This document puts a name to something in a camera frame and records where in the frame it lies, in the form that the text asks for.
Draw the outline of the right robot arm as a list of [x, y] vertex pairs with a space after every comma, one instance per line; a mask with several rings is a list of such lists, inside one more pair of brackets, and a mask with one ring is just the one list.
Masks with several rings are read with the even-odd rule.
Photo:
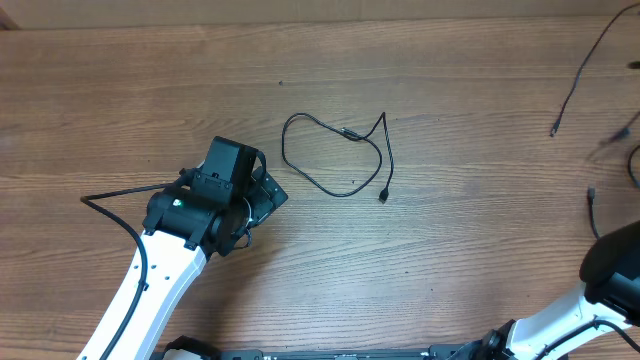
[[610, 332], [634, 350], [639, 325], [639, 224], [611, 232], [589, 249], [578, 285], [542, 311], [511, 320], [482, 340], [476, 359], [561, 359]]

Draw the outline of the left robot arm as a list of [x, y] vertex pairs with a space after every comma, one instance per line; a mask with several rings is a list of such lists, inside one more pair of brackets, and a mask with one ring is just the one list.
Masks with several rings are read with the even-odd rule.
[[204, 161], [166, 184], [150, 185], [143, 230], [98, 205], [81, 201], [132, 236], [136, 252], [93, 335], [80, 352], [89, 359], [221, 359], [223, 353], [181, 336], [157, 350], [179, 301], [213, 255], [249, 247], [260, 226], [288, 196], [266, 169], [258, 149], [223, 137]]

